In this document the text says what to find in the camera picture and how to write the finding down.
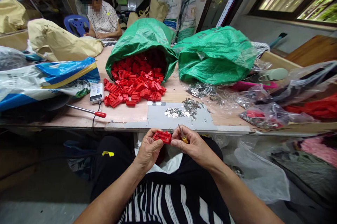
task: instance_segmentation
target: white power bank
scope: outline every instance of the white power bank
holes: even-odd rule
[[[93,84],[91,85],[90,90],[90,102],[91,103],[98,103],[99,101],[104,100],[104,90],[103,90],[103,84]]]

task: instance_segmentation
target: blue plastic chair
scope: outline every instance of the blue plastic chair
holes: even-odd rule
[[[80,34],[80,36],[83,36],[85,34],[84,30],[84,23],[87,24],[87,26],[90,28],[90,24],[88,19],[86,19],[83,16],[80,15],[68,15],[66,18],[64,18],[64,26],[66,26],[67,30],[75,35],[69,25],[71,23],[77,30],[77,32]]]

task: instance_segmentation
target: green woven sack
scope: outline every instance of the green woven sack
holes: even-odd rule
[[[212,85],[232,84],[244,79],[253,67],[257,51],[240,31],[217,27],[201,31],[177,43],[179,78],[193,78]]]
[[[172,37],[173,31],[154,18],[142,18],[135,21],[127,28],[113,48],[105,66],[107,74],[113,80],[111,67],[114,62],[156,48],[165,54],[167,62],[164,74],[165,82],[173,73],[178,60],[171,48]]]

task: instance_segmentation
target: black pants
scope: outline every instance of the black pants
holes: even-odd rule
[[[222,152],[218,145],[212,139],[206,137],[203,137],[203,139],[222,160]],[[93,164],[95,178],[90,198],[91,201],[119,178],[135,158],[134,151],[131,151],[120,139],[113,136],[106,136],[102,139],[97,152],[103,151],[114,152],[114,156],[98,156],[95,160]],[[183,184],[197,192],[213,209],[227,209],[212,176],[189,155],[183,154],[180,167],[174,173],[151,172],[146,174],[143,179],[157,184]]]

